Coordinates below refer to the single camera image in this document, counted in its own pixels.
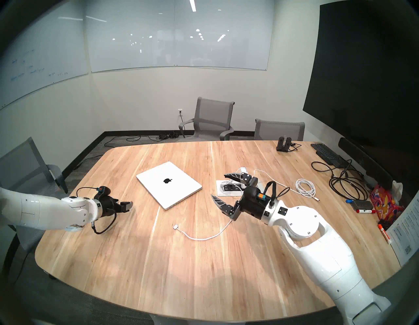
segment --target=black keyboard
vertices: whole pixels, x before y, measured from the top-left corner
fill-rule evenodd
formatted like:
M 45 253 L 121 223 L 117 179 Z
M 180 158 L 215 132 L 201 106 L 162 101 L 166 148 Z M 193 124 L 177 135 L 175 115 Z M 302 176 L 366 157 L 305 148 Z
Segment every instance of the black keyboard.
M 346 168 L 349 165 L 346 160 L 337 155 L 324 143 L 312 143 L 311 146 L 316 150 L 316 154 L 327 164 L 333 165 L 337 168 Z

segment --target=office chair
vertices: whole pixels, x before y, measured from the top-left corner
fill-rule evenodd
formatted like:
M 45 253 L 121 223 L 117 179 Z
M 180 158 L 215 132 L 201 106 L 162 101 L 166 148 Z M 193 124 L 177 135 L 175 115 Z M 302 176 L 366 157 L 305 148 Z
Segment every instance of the office chair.
M 302 141 L 304 122 L 275 122 L 256 119 L 255 140 L 278 140 L 280 137 L 291 137 L 293 141 Z
M 216 101 L 198 97 L 195 117 L 179 124 L 183 138 L 178 142 L 229 140 L 230 134 L 234 132 L 230 126 L 233 105 L 233 101 Z M 191 122 L 194 123 L 195 133 L 185 138 L 183 127 Z
M 32 138 L 27 139 L 0 158 L 0 187 L 59 199 L 66 197 L 66 193 L 68 193 L 59 167 L 45 164 Z M 45 232 L 22 226 L 11 226 L 11 228 L 16 230 L 19 242 L 27 252 L 41 240 Z

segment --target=laptop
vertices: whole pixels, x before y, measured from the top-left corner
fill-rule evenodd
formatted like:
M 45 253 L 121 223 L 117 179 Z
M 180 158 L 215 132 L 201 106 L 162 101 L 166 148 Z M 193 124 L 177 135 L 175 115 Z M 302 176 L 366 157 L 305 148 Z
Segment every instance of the laptop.
M 170 161 L 138 174 L 137 179 L 164 210 L 202 189 L 202 185 Z

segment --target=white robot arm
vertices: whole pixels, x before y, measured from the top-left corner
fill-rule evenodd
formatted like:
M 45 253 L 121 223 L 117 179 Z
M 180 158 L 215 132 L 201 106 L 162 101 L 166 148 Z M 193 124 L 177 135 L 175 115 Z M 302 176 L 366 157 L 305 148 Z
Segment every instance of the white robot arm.
M 342 314 L 344 324 L 370 324 L 391 304 L 368 287 L 358 271 L 354 255 L 323 217 L 307 206 L 288 208 L 277 200 L 276 183 L 269 182 L 264 193 L 257 188 L 258 179 L 247 173 L 226 174 L 225 177 L 247 187 L 234 207 L 212 196 L 213 201 L 229 218 L 236 220 L 247 212 L 268 226 L 279 226 L 279 234 L 310 279 L 325 291 Z M 270 185 L 272 197 L 265 195 Z M 305 247 L 299 241 L 319 230 L 321 237 Z
M 117 203 L 110 197 L 111 190 L 97 188 L 94 199 L 71 196 L 61 200 L 42 195 L 23 194 L 0 187 L 0 224 L 11 224 L 36 229 L 81 230 L 103 216 L 128 212 L 132 202 Z

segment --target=charging cable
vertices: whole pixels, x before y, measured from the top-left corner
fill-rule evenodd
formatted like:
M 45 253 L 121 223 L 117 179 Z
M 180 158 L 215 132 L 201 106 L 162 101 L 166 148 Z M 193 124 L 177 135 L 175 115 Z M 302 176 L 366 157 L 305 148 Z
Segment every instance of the charging cable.
M 173 226 L 173 229 L 175 229 L 175 230 L 179 230 L 181 233 L 183 233 L 186 237 L 188 237 L 189 239 L 192 239 L 192 240 L 208 240 L 208 239 L 212 239 L 212 238 L 215 238 L 215 237 L 217 237 L 219 234 L 221 234 L 226 228 L 227 228 L 227 226 L 230 224 L 232 222 L 232 220 L 230 220 L 229 222 L 228 222 L 228 224 L 226 224 L 226 226 L 223 228 L 223 229 L 221 229 L 221 231 L 218 233 L 218 234 L 216 234 L 216 235 L 214 235 L 214 236 L 211 236 L 211 237 L 208 237 L 208 238 L 192 238 L 192 237 L 190 237 L 190 236 L 188 236 L 188 234 L 186 233 L 186 232 L 184 232 L 183 230 L 180 230 L 179 229 L 179 226 L 178 225 L 174 225 Z
M 237 184 L 237 183 L 233 183 L 233 182 L 234 182 L 234 181 L 233 181 L 232 179 L 230 179 L 230 180 L 228 180 L 228 181 L 225 181 L 225 182 L 222 182 L 222 183 L 220 184 L 220 190 L 221 190 L 221 192 L 224 192 L 224 185 L 231 184 L 231 185 L 236 186 L 236 187 L 240 190 L 241 194 L 243 194 L 243 190 L 242 190 L 242 188 L 239 186 L 239 184 Z
M 262 173 L 265 173 L 266 175 L 268 175 L 268 177 L 270 178 L 270 179 L 272 179 L 274 182 L 276 182 L 277 184 L 279 184 L 279 185 L 281 185 L 281 186 L 283 186 L 283 187 L 289 187 L 289 186 L 286 186 L 286 185 L 284 185 L 284 184 L 281 184 L 280 182 L 278 182 L 278 181 L 276 181 L 276 180 L 274 180 L 266 171 L 264 171 L 264 170 L 260 170 L 260 169 L 255 169 L 254 171 L 253 171 L 253 175 L 255 174 L 255 172 L 256 171 L 259 171 L 259 172 L 262 172 Z M 304 189 L 302 186 L 301 186 L 301 184 L 306 184 L 306 185 L 308 185 L 309 186 L 309 190 L 307 191 L 306 189 Z M 295 192 L 295 193 L 297 193 L 297 194 L 301 194 L 302 196 L 304 196 L 304 197 L 306 197 L 306 198 L 313 198 L 313 199 L 315 199 L 316 201 L 320 201 L 318 198 L 316 198 L 315 197 L 315 195 L 316 195 L 316 187 L 314 186 L 314 184 L 312 183 L 312 182 L 310 182 L 310 181 L 308 181 L 308 180 L 306 180 L 306 179 L 304 179 L 304 178 L 300 178 L 300 179 L 298 179 L 296 182 L 295 182 L 295 189 L 296 190 L 293 190 L 292 188 L 290 189 L 291 191 L 293 191 L 293 192 Z

